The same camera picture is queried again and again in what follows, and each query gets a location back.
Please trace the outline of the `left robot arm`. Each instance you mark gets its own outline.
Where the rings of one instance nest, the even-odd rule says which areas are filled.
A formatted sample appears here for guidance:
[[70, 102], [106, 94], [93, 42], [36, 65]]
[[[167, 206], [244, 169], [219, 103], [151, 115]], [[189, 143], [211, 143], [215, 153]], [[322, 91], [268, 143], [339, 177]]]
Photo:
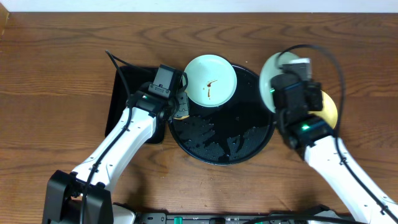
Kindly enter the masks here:
[[160, 65], [153, 82], [129, 94], [126, 108], [98, 148], [70, 173], [47, 183], [43, 223], [134, 223], [136, 214], [111, 200], [126, 166], [157, 127], [178, 114], [187, 74]]

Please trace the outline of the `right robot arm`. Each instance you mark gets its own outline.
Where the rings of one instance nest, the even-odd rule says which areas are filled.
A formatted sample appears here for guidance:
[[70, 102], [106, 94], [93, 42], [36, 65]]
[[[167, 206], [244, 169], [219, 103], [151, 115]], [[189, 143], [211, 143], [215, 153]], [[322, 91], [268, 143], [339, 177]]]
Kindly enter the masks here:
[[317, 171], [360, 223], [397, 223], [397, 203], [365, 173], [337, 135], [334, 101], [312, 79], [307, 59], [260, 74], [264, 104], [276, 115], [285, 144]]

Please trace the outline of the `light blue plate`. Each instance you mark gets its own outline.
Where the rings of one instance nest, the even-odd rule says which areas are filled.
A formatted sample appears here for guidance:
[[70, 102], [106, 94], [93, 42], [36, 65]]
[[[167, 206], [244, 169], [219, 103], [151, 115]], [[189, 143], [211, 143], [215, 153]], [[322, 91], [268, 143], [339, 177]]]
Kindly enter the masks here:
[[274, 100], [271, 93], [271, 79], [282, 74], [282, 70], [275, 64], [279, 52], [267, 59], [259, 76], [259, 92], [267, 109], [275, 113]]
[[187, 85], [185, 92], [189, 99], [203, 107], [217, 107], [225, 104], [234, 95], [237, 75], [233, 66], [223, 57], [201, 55], [185, 67]]

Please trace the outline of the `green yellow sponge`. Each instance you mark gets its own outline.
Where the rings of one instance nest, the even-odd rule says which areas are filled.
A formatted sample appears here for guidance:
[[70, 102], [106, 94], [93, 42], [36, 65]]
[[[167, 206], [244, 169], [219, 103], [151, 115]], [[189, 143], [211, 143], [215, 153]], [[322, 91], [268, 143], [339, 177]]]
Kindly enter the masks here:
[[189, 117], [189, 98], [186, 92], [178, 93], [175, 97], [176, 109], [173, 115], [173, 119], [185, 119]]

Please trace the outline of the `yellow plate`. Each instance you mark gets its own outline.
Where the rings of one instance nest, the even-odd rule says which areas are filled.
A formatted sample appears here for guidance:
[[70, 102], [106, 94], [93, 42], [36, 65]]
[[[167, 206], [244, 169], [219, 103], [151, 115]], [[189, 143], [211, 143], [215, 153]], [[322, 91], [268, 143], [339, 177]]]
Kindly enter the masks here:
[[322, 91], [323, 109], [321, 111], [309, 111], [309, 114], [314, 114], [321, 117], [331, 128], [335, 128], [338, 120], [338, 110], [332, 98]]

